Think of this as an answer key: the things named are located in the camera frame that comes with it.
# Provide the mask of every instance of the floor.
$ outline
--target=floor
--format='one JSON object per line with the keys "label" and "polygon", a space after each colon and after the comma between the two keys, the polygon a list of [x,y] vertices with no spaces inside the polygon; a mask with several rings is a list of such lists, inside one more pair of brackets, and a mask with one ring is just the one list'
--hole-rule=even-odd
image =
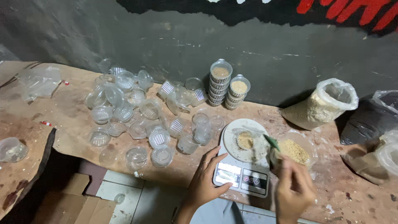
{"label": "floor", "polygon": [[[88,161],[80,166],[80,173],[89,174],[92,182],[86,194],[114,200],[124,194],[125,200],[117,204],[109,224],[170,224],[186,190],[145,181],[131,175],[104,170]],[[237,204],[244,223],[274,224],[275,214],[252,206]],[[299,223],[313,224],[307,220]]]}

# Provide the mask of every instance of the digital kitchen scale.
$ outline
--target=digital kitchen scale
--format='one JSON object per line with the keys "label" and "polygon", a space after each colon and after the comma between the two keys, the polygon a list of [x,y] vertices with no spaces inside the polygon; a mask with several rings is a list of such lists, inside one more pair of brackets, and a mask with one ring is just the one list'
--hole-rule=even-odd
{"label": "digital kitchen scale", "polygon": [[239,149],[237,144],[237,133],[246,130],[243,126],[249,126],[263,130],[265,128],[250,119],[237,119],[228,124],[222,134],[219,155],[228,152],[216,166],[213,174],[213,183],[221,186],[232,182],[231,190],[265,198],[268,195],[269,165],[266,159],[270,144],[264,135],[259,134],[257,143],[250,150]]}

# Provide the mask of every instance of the hand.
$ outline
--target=hand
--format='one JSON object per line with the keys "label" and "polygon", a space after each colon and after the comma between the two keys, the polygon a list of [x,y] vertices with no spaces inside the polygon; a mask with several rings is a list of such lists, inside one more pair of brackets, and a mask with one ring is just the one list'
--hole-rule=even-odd
{"label": "hand", "polygon": [[187,195],[181,204],[174,223],[189,224],[193,214],[200,206],[218,198],[232,186],[232,183],[225,183],[220,187],[216,187],[211,181],[217,163],[228,155],[224,153],[214,157],[220,148],[220,146],[215,147],[205,155],[192,178]]}
{"label": "hand", "polygon": [[305,165],[284,155],[282,159],[276,216],[279,224],[296,224],[301,214],[315,201],[316,189]]}

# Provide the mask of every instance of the cardboard box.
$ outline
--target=cardboard box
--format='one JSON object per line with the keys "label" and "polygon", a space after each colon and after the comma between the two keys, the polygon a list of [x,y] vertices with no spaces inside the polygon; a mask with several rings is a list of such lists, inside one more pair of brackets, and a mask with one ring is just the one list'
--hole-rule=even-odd
{"label": "cardboard box", "polygon": [[89,181],[75,173],[62,191],[47,193],[32,224],[109,224],[116,203],[82,195]]}

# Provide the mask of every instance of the painted wall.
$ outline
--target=painted wall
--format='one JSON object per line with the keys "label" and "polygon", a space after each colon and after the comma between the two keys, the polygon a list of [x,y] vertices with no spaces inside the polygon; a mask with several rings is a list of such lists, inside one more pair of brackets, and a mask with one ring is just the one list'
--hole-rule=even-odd
{"label": "painted wall", "polygon": [[359,97],[397,89],[396,18],[373,30],[393,2],[364,26],[362,11],[340,23],[326,17],[330,5],[315,1],[299,13],[300,3],[7,0],[0,8],[0,53],[92,71],[112,57],[134,73],[146,69],[158,83],[208,82],[210,65],[224,58],[233,76],[251,81],[247,101],[281,107],[332,77],[351,83]]}

